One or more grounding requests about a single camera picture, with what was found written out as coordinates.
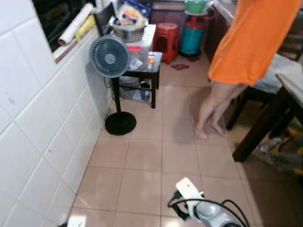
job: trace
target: electric fan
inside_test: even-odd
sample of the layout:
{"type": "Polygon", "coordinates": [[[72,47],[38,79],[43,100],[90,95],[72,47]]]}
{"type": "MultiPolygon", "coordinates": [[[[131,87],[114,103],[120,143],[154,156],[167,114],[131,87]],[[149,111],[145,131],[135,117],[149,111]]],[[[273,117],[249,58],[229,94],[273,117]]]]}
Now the electric fan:
{"type": "Polygon", "coordinates": [[[124,42],[113,35],[97,39],[90,48],[90,63],[100,75],[111,78],[117,112],[105,120],[105,128],[112,135],[124,135],[136,126],[135,117],[122,112],[119,100],[119,77],[128,69],[130,55],[124,42]]]}

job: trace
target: fan stand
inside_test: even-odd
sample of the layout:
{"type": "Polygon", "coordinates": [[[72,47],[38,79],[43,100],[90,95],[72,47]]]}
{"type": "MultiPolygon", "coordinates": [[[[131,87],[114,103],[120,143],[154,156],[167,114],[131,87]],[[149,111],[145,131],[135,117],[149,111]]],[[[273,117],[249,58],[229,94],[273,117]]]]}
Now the fan stand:
{"type": "Polygon", "coordinates": [[[137,121],[131,113],[121,111],[119,77],[112,78],[111,80],[117,112],[107,117],[105,120],[105,129],[112,135],[121,136],[131,132],[136,127],[137,121]]]}

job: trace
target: bare leg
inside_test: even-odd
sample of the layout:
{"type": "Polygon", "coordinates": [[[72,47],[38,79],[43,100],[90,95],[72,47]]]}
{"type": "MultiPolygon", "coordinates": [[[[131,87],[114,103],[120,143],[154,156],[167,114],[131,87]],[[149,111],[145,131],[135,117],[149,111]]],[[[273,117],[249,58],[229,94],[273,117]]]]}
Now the bare leg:
{"type": "Polygon", "coordinates": [[[237,84],[224,84],[213,82],[212,90],[209,96],[201,104],[199,110],[199,120],[196,124],[196,136],[203,142],[208,142],[204,131],[204,124],[212,112],[236,89],[237,84]]]}
{"type": "Polygon", "coordinates": [[[230,96],[223,101],[213,112],[212,116],[208,118],[207,123],[209,123],[221,136],[224,136],[224,130],[219,125],[219,119],[222,117],[223,113],[229,107],[231,101],[236,98],[243,90],[247,88],[246,84],[239,84],[235,90],[230,94],[230,96]]]}

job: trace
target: green bowl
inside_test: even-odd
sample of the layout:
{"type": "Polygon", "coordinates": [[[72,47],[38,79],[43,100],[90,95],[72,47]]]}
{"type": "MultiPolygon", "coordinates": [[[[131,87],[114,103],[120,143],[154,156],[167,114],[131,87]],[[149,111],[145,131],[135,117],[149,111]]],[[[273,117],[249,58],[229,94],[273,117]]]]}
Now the green bowl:
{"type": "Polygon", "coordinates": [[[206,5],[207,1],[200,1],[200,2],[194,2],[194,1],[188,1],[186,3],[186,9],[190,13],[201,13],[206,5]]]}

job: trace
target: fan grille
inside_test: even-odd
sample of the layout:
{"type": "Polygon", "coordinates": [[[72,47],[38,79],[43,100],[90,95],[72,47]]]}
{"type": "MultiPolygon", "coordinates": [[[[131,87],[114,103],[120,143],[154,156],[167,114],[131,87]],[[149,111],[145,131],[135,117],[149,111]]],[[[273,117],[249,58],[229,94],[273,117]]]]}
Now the fan grille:
{"type": "Polygon", "coordinates": [[[109,78],[123,75],[130,63],[126,45],[121,39],[112,35],[105,35],[93,43],[90,48],[90,58],[94,70],[109,78]]]}

